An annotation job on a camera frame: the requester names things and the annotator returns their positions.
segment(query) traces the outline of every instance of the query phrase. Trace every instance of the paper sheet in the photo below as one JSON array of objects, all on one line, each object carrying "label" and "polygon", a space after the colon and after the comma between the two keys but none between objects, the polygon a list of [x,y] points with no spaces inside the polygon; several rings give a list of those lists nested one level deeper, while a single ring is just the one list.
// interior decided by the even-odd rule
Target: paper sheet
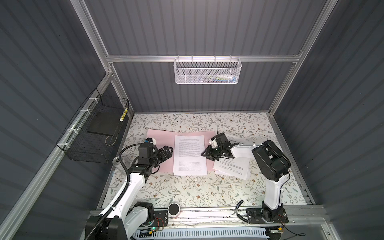
[{"label": "paper sheet", "polygon": [[235,142],[242,143],[242,144],[253,144],[252,141],[248,141],[243,137],[238,137],[238,136],[232,135],[230,132],[223,131],[223,133],[225,134],[227,139],[231,142],[231,144],[233,144]]},{"label": "paper sheet", "polygon": [[[219,171],[219,170],[216,170],[216,171],[215,171],[215,174],[217,174],[217,175],[225,175],[225,176],[232,176],[232,175],[230,175],[230,174],[228,174],[228,173],[221,172],[221,171]],[[246,179],[248,179],[250,176],[251,176],[251,170],[248,169],[248,173],[247,173],[247,177],[246,177]]]},{"label": "paper sheet", "polygon": [[249,174],[249,160],[246,157],[220,158],[219,161],[215,161],[214,169],[246,180]]},{"label": "paper sheet", "polygon": [[204,149],[204,135],[175,136],[173,173],[178,176],[207,175],[206,159],[200,156]]},{"label": "paper sheet", "polygon": [[[216,132],[214,131],[208,131],[208,132],[170,132],[170,131],[163,131],[163,130],[154,130],[154,129],[148,129],[147,135],[143,136],[143,138],[151,137],[156,139],[156,146],[158,148],[164,147],[165,145],[169,147],[175,147],[175,136],[200,136],[204,135],[204,146],[208,147],[209,140],[215,136]],[[173,157],[175,156],[175,153],[173,153],[173,156],[166,160],[163,163],[160,163],[160,170],[159,172],[172,174],[173,173]],[[206,159],[207,163],[207,171],[214,171],[212,169],[214,162]]]}]

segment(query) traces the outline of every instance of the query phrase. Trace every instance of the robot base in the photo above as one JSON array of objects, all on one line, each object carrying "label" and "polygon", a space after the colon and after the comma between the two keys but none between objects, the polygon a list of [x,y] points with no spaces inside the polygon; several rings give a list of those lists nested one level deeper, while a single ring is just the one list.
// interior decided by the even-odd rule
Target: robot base
[{"label": "robot base", "polygon": [[[156,218],[162,219],[162,220],[159,220],[159,224],[157,224]],[[166,227],[168,225],[168,211],[156,211],[156,210],[154,210],[152,223],[145,222],[141,225],[141,227],[149,227],[149,226],[150,227],[157,227],[157,225],[159,225],[159,227]]]},{"label": "robot base", "polygon": [[247,208],[247,217],[250,224],[262,224],[262,223],[288,223],[288,216],[283,207],[279,207],[276,217],[265,220],[262,214],[262,207]]}]

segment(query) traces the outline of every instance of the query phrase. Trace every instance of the floral tablecloth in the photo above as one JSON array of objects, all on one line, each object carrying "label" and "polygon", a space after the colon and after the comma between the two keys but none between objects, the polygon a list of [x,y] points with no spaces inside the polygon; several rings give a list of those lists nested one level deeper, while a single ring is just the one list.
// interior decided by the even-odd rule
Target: floral tablecloth
[{"label": "floral tablecloth", "polygon": [[[198,114],[137,114],[133,117],[124,146],[143,142],[148,129],[174,132],[226,131],[256,144],[272,140],[280,146],[265,113],[198,113]],[[138,156],[137,147],[123,154],[128,166]],[[216,175],[174,176],[158,172],[148,178],[146,185],[136,196],[134,203],[151,202],[154,207],[167,207],[178,201],[182,207],[235,206],[241,199],[242,206],[260,206],[265,194],[266,178],[260,173],[255,160],[250,162],[251,176],[247,180]],[[295,177],[283,185],[285,205],[306,204]],[[118,167],[107,191],[103,207],[106,207],[120,189],[125,178],[124,170]]]}]

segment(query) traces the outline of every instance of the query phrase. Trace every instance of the wall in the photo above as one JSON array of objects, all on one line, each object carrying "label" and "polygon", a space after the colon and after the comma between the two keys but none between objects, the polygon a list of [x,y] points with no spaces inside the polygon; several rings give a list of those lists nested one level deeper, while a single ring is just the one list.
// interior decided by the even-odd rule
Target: wall
[{"label": "wall", "polygon": [[[85,2],[110,55],[293,55],[325,1]],[[180,86],[170,63],[114,65],[138,113],[268,110],[291,63],[243,63],[220,86]]]},{"label": "wall", "polygon": [[[1,1],[0,42],[2,222],[105,72],[69,1]],[[64,158],[14,239],[78,237],[108,171]]]},{"label": "wall", "polygon": [[114,63],[139,112],[268,110],[292,63],[243,63],[237,84],[176,84],[173,63]]},{"label": "wall", "polygon": [[383,12],[383,1],[339,1],[275,114],[344,240],[384,227]]}]

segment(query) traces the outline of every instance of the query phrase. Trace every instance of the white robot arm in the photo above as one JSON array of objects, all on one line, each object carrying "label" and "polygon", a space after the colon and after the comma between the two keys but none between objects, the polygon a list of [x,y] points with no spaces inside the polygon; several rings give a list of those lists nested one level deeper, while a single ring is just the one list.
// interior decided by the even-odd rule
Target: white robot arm
[{"label": "white robot arm", "polygon": [[224,133],[217,134],[210,140],[210,146],[201,154],[212,161],[222,157],[247,157],[255,159],[261,173],[267,178],[265,198],[262,202],[262,215],[265,222],[273,222],[283,212],[281,187],[289,178],[288,168],[291,162],[271,140],[262,145],[231,144]]},{"label": "white robot arm", "polygon": [[132,237],[138,227],[144,223],[151,223],[154,219],[154,209],[151,203],[140,202],[128,212],[135,196],[145,185],[152,169],[172,157],[173,148],[164,146],[157,150],[154,139],[134,144],[124,148],[119,155],[132,146],[139,146],[139,156],[132,166],[123,166],[127,176],[111,203],[101,211],[99,216],[91,216],[85,226],[85,240],[118,239],[127,240]]}]

